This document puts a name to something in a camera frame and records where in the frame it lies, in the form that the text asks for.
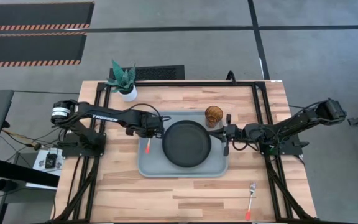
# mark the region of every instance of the desk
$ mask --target desk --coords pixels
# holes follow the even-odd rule
[[[93,103],[97,84],[96,81],[83,82],[78,101]],[[276,123],[289,118],[290,109],[283,83],[266,81],[265,84],[273,121]],[[137,99],[129,103],[112,93],[109,108],[123,110],[136,103],[148,103],[160,111],[202,111],[216,105],[225,114],[232,114],[232,123],[238,127],[257,123],[252,90],[247,86],[155,86],[137,87],[137,91]],[[262,97],[259,99],[264,111]],[[143,106],[136,109],[150,110]],[[90,120],[83,122],[89,125]],[[138,137],[127,136],[125,129],[115,123],[106,123],[105,132],[108,140],[104,156],[100,159],[91,222],[241,222],[245,220],[252,181],[257,182],[252,201],[252,220],[274,221],[265,161],[251,148],[236,151],[231,147],[229,168],[222,177],[148,179],[141,176],[137,169]],[[305,211],[315,217],[303,164],[293,156],[282,156],[282,160],[289,191]],[[57,214],[66,207],[76,161],[77,158],[68,158],[64,163],[55,198]],[[82,160],[72,195],[77,190],[81,163]],[[279,190],[278,197],[284,217]],[[86,199],[87,194],[83,197],[80,218],[85,215]]]

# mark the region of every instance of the silver fork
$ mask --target silver fork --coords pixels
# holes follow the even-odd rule
[[[256,189],[256,182],[252,182],[249,187],[250,197],[249,197],[248,211],[247,211],[247,215],[246,215],[247,221],[249,221],[251,219],[252,195],[255,193],[255,189]]]

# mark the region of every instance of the wooden cup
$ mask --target wooden cup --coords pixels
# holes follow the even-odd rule
[[[210,106],[205,110],[205,124],[209,128],[215,127],[223,118],[223,111],[218,106]]]

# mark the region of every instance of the floor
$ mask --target floor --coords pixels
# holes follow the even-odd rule
[[[7,2],[48,1],[0,0]],[[358,1],[254,4],[259,26],[358,25]],[[245,0],[96,0],[91,28],[157,26],[252,26],[252,20]],[[268,74],[283,80],[290,104],[330,97],[349,118],[358,115],[358,29],[262,30],[260,35]],[[0,68],[0,89],[78,92],[83,80],[105,79],[112,58],[124,67],[185,65],[187,79],[222,79],[229,70],[237,79],[263,79],[252,30],[103,33],[88,34],[80,65]],[[51,130],[52,104],[76,97],[15,93],[7,120],[18,133],[41,136]],[[358,223],[358,127],[318,126],[300,137],[311,143],[304,160],[318,216]],[[0,159],[12,154],[1,141]],[[51,207],[52,201],[10,205],[4,223],[43,222]]]

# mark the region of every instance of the succulent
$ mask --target succulent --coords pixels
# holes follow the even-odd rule
[[[131,87],[135,84],[135,65],[129,71],[124,71],[117,62],[112,60],[112,71],[114,72],[114,77],[116,79],[113,80],[112,78],[108,78],[106,82],[106,84],[115,87],[111,90],[111,92],[117,93],[120,90],[130,90]]]

